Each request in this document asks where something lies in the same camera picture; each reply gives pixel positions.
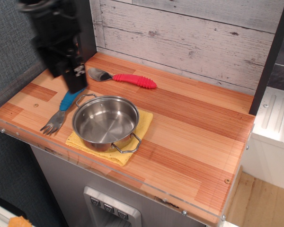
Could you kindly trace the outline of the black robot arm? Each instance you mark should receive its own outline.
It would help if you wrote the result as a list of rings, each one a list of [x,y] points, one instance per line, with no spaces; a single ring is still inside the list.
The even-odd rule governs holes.
[[[83,58],[75,43],[81,32],[72,0],[20,0],[18,10],[28,14],[35,37],[32,40],[53,77],[63,76],[74,94],[87,86]]]

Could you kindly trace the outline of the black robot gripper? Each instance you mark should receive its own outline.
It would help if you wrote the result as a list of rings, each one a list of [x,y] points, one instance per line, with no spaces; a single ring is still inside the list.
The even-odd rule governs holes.
[[[33,44],[54,77],[63,76],[71,94],[87,87],[83,58],[75,38],[80,26],[75,14],[32,14]]]

